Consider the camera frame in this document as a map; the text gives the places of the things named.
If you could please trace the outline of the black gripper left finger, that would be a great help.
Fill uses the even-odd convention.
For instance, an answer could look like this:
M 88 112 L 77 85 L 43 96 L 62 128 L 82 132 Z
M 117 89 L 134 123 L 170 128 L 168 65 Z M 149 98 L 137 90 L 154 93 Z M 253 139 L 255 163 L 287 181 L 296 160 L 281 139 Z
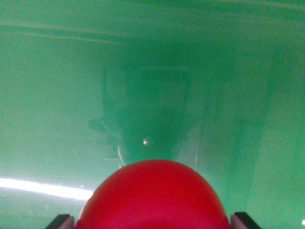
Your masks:
M 74 216 L 70 214 L 59 214 L 45 229 L 74 229 Z

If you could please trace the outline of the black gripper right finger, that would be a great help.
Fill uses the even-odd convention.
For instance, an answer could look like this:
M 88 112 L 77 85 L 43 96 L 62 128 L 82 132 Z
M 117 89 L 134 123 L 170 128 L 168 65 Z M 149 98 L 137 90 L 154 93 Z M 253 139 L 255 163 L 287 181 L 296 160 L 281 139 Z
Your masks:
M 231 229 L 262 229 L 246 212 L 231 215 Z

